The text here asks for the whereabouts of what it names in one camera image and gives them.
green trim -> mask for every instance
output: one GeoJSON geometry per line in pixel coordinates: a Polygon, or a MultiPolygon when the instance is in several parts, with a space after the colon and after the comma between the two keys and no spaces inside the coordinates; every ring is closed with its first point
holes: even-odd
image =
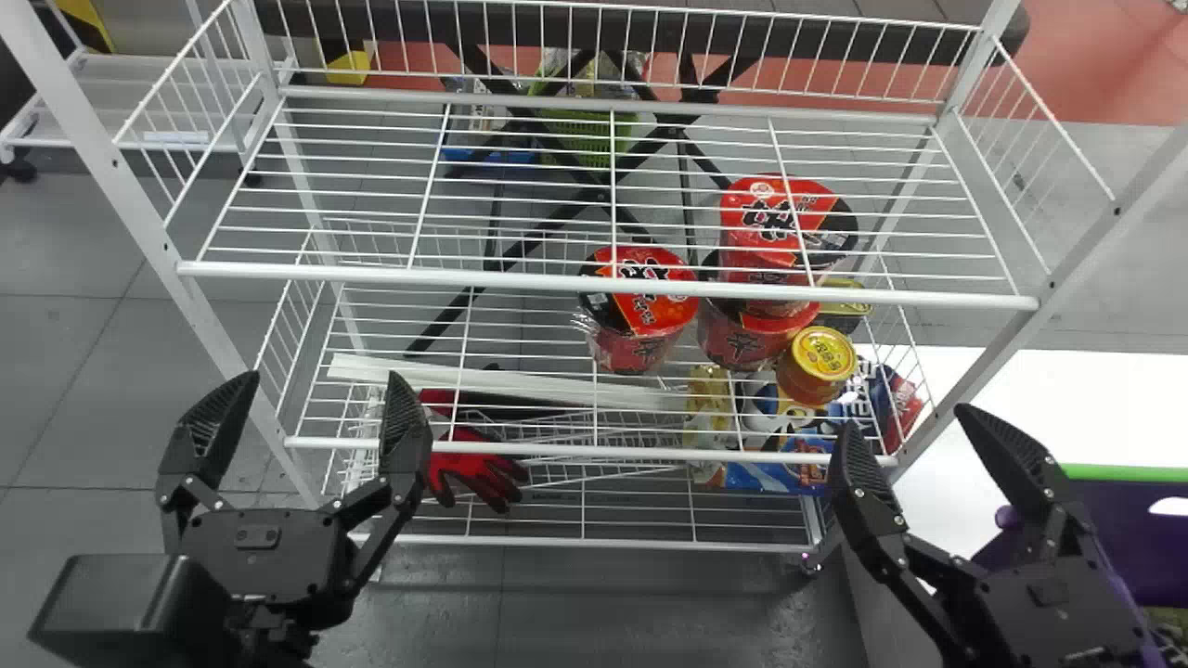
{"type": "Polygon", "coordinates": [[[1186,483],[1188,468],[1157,466],[1105,466],[1099,464],[1062,464],[1074,480],[1123,480],[1130,483],[1186,483]]]}

purple object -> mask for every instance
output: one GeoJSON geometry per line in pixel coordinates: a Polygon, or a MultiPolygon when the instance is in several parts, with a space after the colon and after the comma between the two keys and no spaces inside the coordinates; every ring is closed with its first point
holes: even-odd
{"type": "Polygon", "coordinates": [[[1074,479],[1073,489],[1138,605],[1188,607],[1188,517],[1148,511],[1159,499],[1188,497],[1188,485],[1074,479]]]}

red noodle cup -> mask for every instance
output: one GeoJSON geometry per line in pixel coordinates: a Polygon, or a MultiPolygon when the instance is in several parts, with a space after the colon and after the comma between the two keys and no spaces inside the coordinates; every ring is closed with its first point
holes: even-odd
{"type": "MultiPolygon", "coordinates": [[[[721,200],[725,281],[808,285],[805,260],[814,279],[823,276],[854,248],[857,231],[858,221],[845,200],[815,181],[785,181],[779,175],[740,178],[721,200]],[[791,204],[788,193],[792,193],[791,204]]],[[[759,315],[788,315],[781,304],[788,302],[756,301],[751,309],[759,315]]]]}
{"type": "MultiPolygon", "coordinates": [[[[615,267],[611,247],[587,258],[580,276],[617,276],[645,281],[694,281],[693,270],[671,251],[649,246],[619,246],[615,267]]],[[[664,359],[684,326],[697,313],[697,297],[678,295],[583,292],[588,316],[586,340],[599,366],[625,376],[646,373],[664,359]]]]}
{"type": "Polygon", "coordinates": [[[820,308],[809,302],[791,317],[764,317],[747,311],[741,300],[703,298],[697,309],[697,344],[719,366],[754,371],[781,354],[820,308]]]}
{"type": "MultiPolygon", "coordinates": [[[[701,281],[721,281],[721,271],[715,271],[719,266],[720,251],[713,251],[701,263],[701,281]]],[[[786,282],[778,282],[779,285],[788,285],[786,282]]],[[[808,281],[796,283],[808,285],[808,281]]],[[[740,300],[742,310],[759,317],[792,317],[804,310],[810,303],[805,300],[740,300]]]]}

white wire shelf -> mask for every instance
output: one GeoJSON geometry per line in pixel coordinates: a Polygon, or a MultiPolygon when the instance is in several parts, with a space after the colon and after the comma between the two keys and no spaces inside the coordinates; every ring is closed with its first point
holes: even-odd
{"type": "MultiPolygon", "coordinates": [[[[556,0],[255,0],[265,32],[295,38],[378,44],[352,69],[321,49],[287,65],[295,71],[349,71],[397,88],[440,89],[442,78],[497,78],[527,87],[581,83],[617,87],[623,71],[551,62],[546,49],[647,55],[640,77],[661,95],[693,89],[678,63],[704,74],[714,90],[745,95],[851,99],[878,103],[943,101],[952,69],[978,26],[878,17],[773,13],[556,0]],[[469,45],[491,67],[467,68],[469,45]]],[[[1017,46],[1022,34],[1010,42],[1017,46]]]]}
{"type": "MultiPolygon", "coordinates": [[[[110,137],[133,115],[135,103],[150,93],[170,65],[169,56],[91,53],[76,50],[68,58],[78,84],[87,94],[110,137]]],[[[277,62],[278,69],[284,63],[277,62]]],[[[203,151],[239,153],[255,143],[259,125],[253,125],[260,94],[248,95],[241,105],[245,86],[252,80],[246,61],[235,58],[188,58],[178,65],[177,86],[162,92],[160,105],[139,115],[138,126],[116,146],[125,151],[203,151]],[[220,132],[228,121],[228,132],[220,132]]],[[[33,95],[4,130],[0,151],[11,159],[17,147],[71,149],[57,119],[40,95],[33,95]]]]}
{"type": "MultiPolygon", "coordinates": [[[[924,122],[857,114],[870,122],[842,124],[778,109],[712,116],[651,155],[646,141],[633,141],[657,128],[676,130],[652,114],[611,111],[606,118],[613,124],[571,122],[576,136],[546,133],[562,147],[542,147],[529,143],[531,133],[499,128],[513,118],[505,107],[492,113],[473,103],[359,103],[321,99],[312,88],[289,90],[308,99],[287,99],[273,122],[283,133],[253,153],[252,171],[266,185],[234,189],[181,273],[608,289],[604,282],[611,279],[576,276],[600,246],[657,245],[690,264],[720,247],[721,185],[680,156],[680,145],[700,147],[721,170],[719,179],[788,175],[838,194],[857,220],[858,242],[833,275],[862,282],[866,301],[1019,310],[1037,304],[1020,292],[962,172],[924,122]],[[469,127],[480,120],[494,127],[469,127]],[[608,140],[612,131],[615,141],[608,140]],[[514,157],[508,162],[468,162],[494,138],[523,147],[505,151],[514,157]],[[601,139],[604,152],[573,147],[575,139],[601,139]],[[620,179],[617,168],[590,166],[595,156],[619,165],[638,158],[638,166],[620,179]],[[922,156],[929,158],[922,174],[905,176],[922,156]],[[579,164],[560,164],[567,158],[579,164]],[[575,183],[594,183],[607,172],[609,187],[575,183]],[[892,218],[897,225],[886,225],[892,218]],[[316,246],[310,252],[322,266],[295,263],[310,235],[316,246]]],[[[668,289],[846,300],[843,292],[802,286],[675,283],[668,289]]]]}
{"type": "MultiPolygon", "coordinates": [[[[443,436],[435,450],[505,452],[530,473],[523,486],[525,499],[510,516],[493,513],[459,489],[460,503],[453,509],[428,499],[416,529],[402,540],[784,553],[808,552],[820,541],[823,519],[817,498],[709,487],[690,475],[691,467],[704,466],[702,456],[817,465],[828,459],[828,454],[738,449],[744,443],[754,447],[754,439],[762,441],[767,434],[748,428],[734,409],[706,414],[726,418],[723,447],[729,449],[691,450],[683,445],[685,434],[710,433],[687,424],[687,398],[703,396],[689,390],[690,372],[708,364],[696,344],[696,323],[652,372],[623,377],[594,363],[584,333],[571,321],[577,308],[573,295],[486,290],[469,304],[450,308],[454,290],[346,285],[334,304],[318,305],[328,286],[302,281],[286,285],[257,361],[261,387],[278,405],[285,395],[304,393],[286,445],[293,452],[327,456],[323,493],[346,493],[375,474],[377,407],[387,368],[402,372],[417,390],[460,397],[457,408],[453,399],[430,402],[443,434],[467,428],[489,439],[443,436]],[[443,308],[457,311],[457,317],[422,339],[443,308]],[[329,317],[317,317],[318,309],[329,317]],[[290,383],[295,352],[305,348],[315,368],[308,387],[295,387],[290,383]],[[476,372],[495,377],[476,380],[476,372]],[[536,398],[539,387],[548,389],[550,401],[536,398]],[[482,398],[467,398],[474,391],[484,392],[482,398]],[[491,395],[503,399],[485,403],[491,395]],[[491,417],[499,411],[526,415],[491,417]]],[[[877,308],[853,340],[866,359],[898,370],[914,385],[903,398],[920,399],[924,409],[918,421],[923,421],[931,396],[902,309],[877,308]]],[[[732,374],[729,387],[739,398],[766,382],[766,376],[732,374]]],[[[846,398],[853,402],[852,417],[873,428],[871,447],[885,452],[883,426],[872,417],[870,397],[847,393],[846,398]]],[[[801,436],[832,439],[813,431],[817,423],[798,424],[795,433],[801,436]]],[[[901,431],[895,441],[906,436],[901,431]]],[[[880,460],[895,464],[891,456],[880,460]]]]}

green basket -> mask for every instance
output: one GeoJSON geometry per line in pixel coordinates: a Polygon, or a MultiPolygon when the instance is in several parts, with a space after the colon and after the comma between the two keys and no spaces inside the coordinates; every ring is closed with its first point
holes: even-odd
{"type": "MultiPolygon", "coordinates": [[[[527,94],[538,95],[543,87],[544,82],[538,81],[529,88],[527,94]]],[[[608,112],[539,109],[537,113],[544,119],[544,125],[549,128],[549,132],[554,134],[586,136],[573,139],[558,139],[565,150],[581,151],[574,155],[579,164],[592,169],[611,169],[611,114],[608,112]]],[[[615,112],[614,115],[614,152],[617,156],[621,156],[631,149],[631,134],[636,128],[634,122],[639,115],[632,112],[615,112]]],[[[543,153],[541,162],[546,165],[557,164],[556,158],[549,153],[543,153]]]]}

